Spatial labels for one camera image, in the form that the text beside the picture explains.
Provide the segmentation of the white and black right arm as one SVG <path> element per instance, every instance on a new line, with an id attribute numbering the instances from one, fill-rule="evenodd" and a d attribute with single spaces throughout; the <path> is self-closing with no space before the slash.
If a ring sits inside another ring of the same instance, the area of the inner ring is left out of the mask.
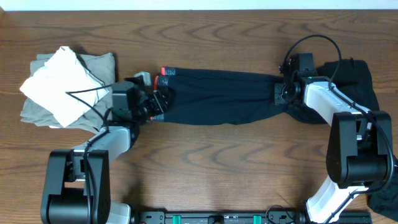
<path id="1" fill-rule="evenodd" d="M 391 117 L 357 104 L 327 77 L 299 77 L 274 85 L 275 104 L 295 101 L 313 109 L 331 127 L 328 176 L 305 203 L 306 221 L 336 222 L 357 195 L 378 193 L 391 183 Z"/>

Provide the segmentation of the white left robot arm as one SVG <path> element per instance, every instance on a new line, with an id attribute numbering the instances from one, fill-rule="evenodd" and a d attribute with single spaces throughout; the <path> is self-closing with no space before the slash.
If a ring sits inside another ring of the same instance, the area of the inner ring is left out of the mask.
<path id="1" fill-rule="evenodd" d="M 43 223 L 135 223 L 130 205 L 111 200 L 111 163 L 134 145 L 139 128 L 167 111 L 166 90 L 116 90 L 98 134 L 49 155 L 40 209 Z"/>

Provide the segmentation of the black leggings with red waistband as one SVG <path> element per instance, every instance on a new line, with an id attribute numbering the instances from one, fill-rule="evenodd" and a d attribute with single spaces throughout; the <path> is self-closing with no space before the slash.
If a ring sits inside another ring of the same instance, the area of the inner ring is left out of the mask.
<path id="1" fill-rule="evenodd" d="M 152 120 L 239 125 L 286 113 L 302 123 L 325 124 L 306 106 L 275 105 L 274 85 L 282 81 L 282 77 L 258 73 L 164 67 L 155 78 L 154 87 L 170 94 L 169 108 Z"/>

